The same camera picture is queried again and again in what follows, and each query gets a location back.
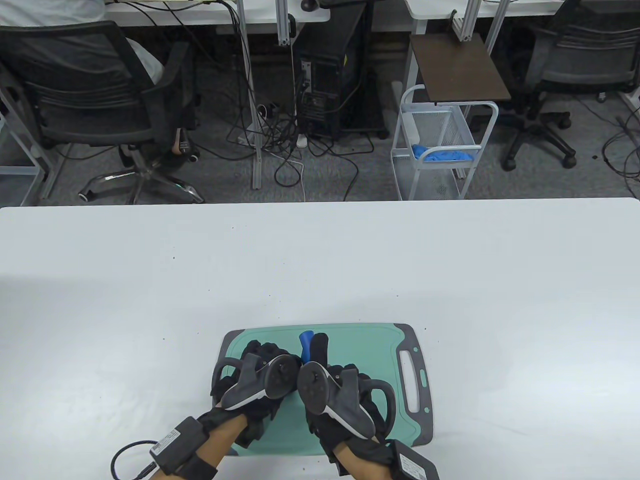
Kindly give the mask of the person's left hand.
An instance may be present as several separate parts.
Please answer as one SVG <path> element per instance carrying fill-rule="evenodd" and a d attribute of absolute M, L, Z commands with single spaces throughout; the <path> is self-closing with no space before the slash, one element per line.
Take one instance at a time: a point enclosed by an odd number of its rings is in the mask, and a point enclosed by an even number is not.
<path fill-rule="evenodd" d="M 245 416 L 247 426 L 235 443 L 248 448 L 263 436 L 284 398 L 297 390 L 301 366 L 299 356 L 276 343 L 249 341 L 240 358 L 225 357 L 215 364 L 212 408 L 201 414 L 198 422 L 211 433 L 227 421 Z"/>

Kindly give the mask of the person's right hand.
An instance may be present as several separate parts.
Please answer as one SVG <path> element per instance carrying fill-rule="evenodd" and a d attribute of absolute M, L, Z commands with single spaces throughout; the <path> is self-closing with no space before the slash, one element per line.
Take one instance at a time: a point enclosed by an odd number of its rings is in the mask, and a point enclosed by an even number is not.
<path fill-rule="evenodd" d="M 314 334 L 310 359 L 298 375 L 308 428 L 339 475 L 391 479 L 395 453 L 387 437 L 395 421 L 395 393 L 390 385 L 382 389 L 390 393 L 384 418 L 371 394 L 381 389 L 382 382 L 361 373 L 354 364 L 330 365 L 328 350 L 327 334 Z"/>

